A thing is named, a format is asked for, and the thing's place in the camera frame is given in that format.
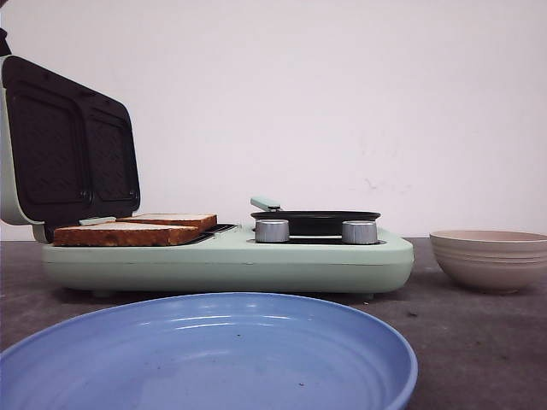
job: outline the bread slice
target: bread slice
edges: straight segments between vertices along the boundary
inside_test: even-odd
[[[195,226],[165,226],[104,222],[57,228],[55,246],[169,246],[187,243],[199,235]]]
[[[140,224],[195,226],[200,232],[216,225],[214,214],[142,214],[117,220]]]

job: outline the blue plate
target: blue plate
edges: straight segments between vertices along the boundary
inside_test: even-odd
[[[177,296],[89,313],[3,354],[0,408],[398,409],[418,365],[366,313],[301,296]]]

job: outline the knob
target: knob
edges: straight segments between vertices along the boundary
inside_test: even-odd
[[[352,245],[377,243],[376,222],[373,220],[346,220],[342,222],[342,242]]]
[[[255,241],[260,243],[282,243],[289,240],[288,220],[257,220]]]

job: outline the mint green handle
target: mint green handle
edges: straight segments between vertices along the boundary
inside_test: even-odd
[[[266,198],[265,196],[253,196],[250,199],[250,204],[266,212],[281,209],[281,204],[279,202]]]

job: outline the beige bowl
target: beige bowl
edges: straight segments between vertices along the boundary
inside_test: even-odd
[[[510,231],[437,231],[430,234],[443,271],[458,284],[512,293],[547,273],[547,236]]]

